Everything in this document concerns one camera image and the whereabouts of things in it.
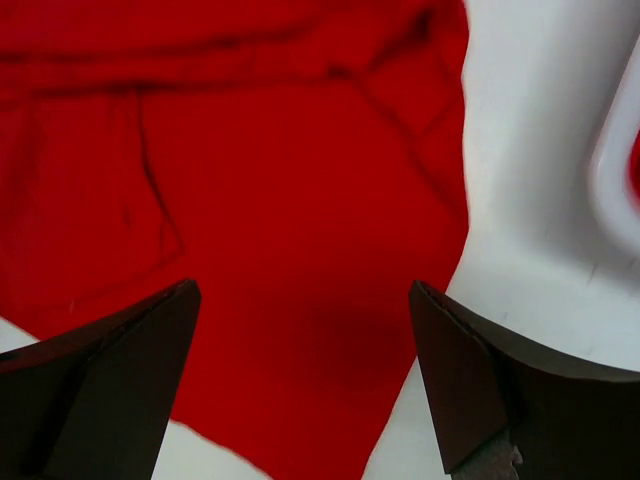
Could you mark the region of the red shirts in basket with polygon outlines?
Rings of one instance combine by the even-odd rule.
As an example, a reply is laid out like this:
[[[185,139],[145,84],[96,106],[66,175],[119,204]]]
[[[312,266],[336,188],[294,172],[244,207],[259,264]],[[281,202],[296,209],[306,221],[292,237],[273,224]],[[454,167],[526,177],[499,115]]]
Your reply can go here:
[[[628,187],[631,203],[636,210],[640,207],[640,132],[637,133],[628,161]]]

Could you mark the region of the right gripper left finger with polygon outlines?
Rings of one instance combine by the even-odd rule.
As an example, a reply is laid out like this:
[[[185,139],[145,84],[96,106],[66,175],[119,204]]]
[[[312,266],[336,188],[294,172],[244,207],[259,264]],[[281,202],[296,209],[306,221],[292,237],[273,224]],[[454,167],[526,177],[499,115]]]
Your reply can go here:
[[[151,478],[200,304],[185,280],[2,353],[2,478]]]

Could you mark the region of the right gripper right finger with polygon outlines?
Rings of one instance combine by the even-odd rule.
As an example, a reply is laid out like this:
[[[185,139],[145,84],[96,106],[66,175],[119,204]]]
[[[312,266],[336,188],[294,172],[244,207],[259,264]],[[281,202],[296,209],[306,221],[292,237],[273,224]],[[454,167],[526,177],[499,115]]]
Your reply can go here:
[[[450,477],[638,477],[637,372],[544,346],[423,282],[412,285],[409,306]]]

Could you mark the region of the red t shirt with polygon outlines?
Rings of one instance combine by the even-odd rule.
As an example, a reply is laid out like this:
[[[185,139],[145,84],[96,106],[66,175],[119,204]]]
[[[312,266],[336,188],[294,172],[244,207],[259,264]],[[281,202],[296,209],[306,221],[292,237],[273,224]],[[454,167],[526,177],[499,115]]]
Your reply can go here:
[[[468,233],[461,1],[5,1],[1,314],[45,339],[183,278],[172,417],[359,479]]]

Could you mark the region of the white plastic basket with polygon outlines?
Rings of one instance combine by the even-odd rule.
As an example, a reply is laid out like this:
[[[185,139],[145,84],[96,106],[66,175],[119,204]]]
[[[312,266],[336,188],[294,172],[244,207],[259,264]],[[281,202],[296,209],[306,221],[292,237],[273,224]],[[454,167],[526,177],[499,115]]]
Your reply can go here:
[[[639,46],[626,62],[597,135],[588,167],[591,208],[604,232],[639,256],[639,194],[632,186],[632,151],[639,134]]]

